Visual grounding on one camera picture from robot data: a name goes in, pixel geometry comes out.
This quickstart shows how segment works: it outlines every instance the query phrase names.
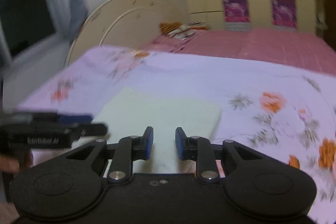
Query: black handheld device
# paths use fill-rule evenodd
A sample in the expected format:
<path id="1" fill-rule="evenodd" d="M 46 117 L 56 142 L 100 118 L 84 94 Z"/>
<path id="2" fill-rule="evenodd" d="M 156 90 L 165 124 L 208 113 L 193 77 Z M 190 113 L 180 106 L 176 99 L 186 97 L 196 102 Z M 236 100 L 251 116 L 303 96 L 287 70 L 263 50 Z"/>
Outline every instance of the black handheld device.
<path id="1" fill-rule="evenodd" d="M 153 136 L 148 127 L 117 144 L 98 139 L 24 170 L 10 189 L 15 224 L 314 223 L 312 178 L 232 140 L 214 145 L 177 128 L 179 158 L 195 161 L 196 174 L 133 174 L 133 161 L 149 160 Z"/>
<path id="2" fill-rule="evenodd" d="M 80 137 L 105 136 L 108 129 L 103 123 L 93 123 L 87 115 L 68 116 L 53 112 L 1 113 L 0 154 L 18 159 L 23 166 L 30 149 L 71 148 Z M 10 202 L 9 184 L 13 174 L 2 172 L 5 195 Z"/>

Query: metal screw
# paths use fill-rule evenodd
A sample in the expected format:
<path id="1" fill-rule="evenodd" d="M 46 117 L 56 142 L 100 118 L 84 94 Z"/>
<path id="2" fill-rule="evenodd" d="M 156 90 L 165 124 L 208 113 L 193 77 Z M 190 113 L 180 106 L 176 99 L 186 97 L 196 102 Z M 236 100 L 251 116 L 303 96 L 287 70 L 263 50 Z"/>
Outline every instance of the metal screw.
<path id="1" fill-rule="evenodd" d="M 151 182 L 149 182 L 149 184 L 152 186 L 158 186 L 159 182 L 157 180 L 152 180 Z"/>
<path id="2" fill-rule="evenodd" d="M 126 176 L 122 171 L 113 171 L 109 174 L 109 177 L 113 180 L 121 180 Z"/>
<path id="3" fill-rule="evenodd" d="M 204 179 L 213 180 L 218 177 L 218 173 L 214 171 L 204 171 L 201 176 Z"/>

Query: bed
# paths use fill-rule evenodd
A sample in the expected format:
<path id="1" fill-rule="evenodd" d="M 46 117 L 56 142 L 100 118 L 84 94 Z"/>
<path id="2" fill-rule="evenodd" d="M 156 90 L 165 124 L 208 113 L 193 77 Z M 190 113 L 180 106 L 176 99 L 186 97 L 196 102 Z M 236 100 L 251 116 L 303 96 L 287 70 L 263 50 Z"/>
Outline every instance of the bed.
<path id="1" fill-rule="evenodd" d="M 136 93 L 134 101 L 146 100 L 149 108 L 162 100 L 182 102 L 185 116 L 169 118 L 172 128 L 187 127 L 195 111 L 190 106 L 203 104 L 211 114 L 204 122 L 207 127 L 199 132 L 190 127 L 193 132 L 186 130 L 187 135 L 204 130 L 212 143 L 233 139 L 307 172 L 318 187 L 309 216 L 319 224 L 334 223 L 335 52 L 313 35 L 258 29 L 197 32 L 186 41 L 168 41 L 159 36 L 164 21 L 184 21 L 168 0 L 108 1 L 84 24 L 69 52 L 69 66 L 17 108 L 92 114 L 95 121 L 110 125 L 113 142 L 123 130 L 114 128 L 116 120 L 106 120 L 106 113 L 118 111 L 110 109 L 115 99 L 121 102 L 125 123 L 132 123 L 132 110 L 132 117 L 141 112 L 134 110 L 132 100 L 122 107 L 125 92 L 128 98 Z M 124 133 L 141 134 L 130 131 L 128 127 Z M 173 142 L 174 132 L 155 136 L 160 147 L 169 138 Z M 58 153 L 35 151 L 35 163 Z M 156 163 L 151 171 L 176 171 Z M 190 172 L 192 166 L 178 171 Z"/>

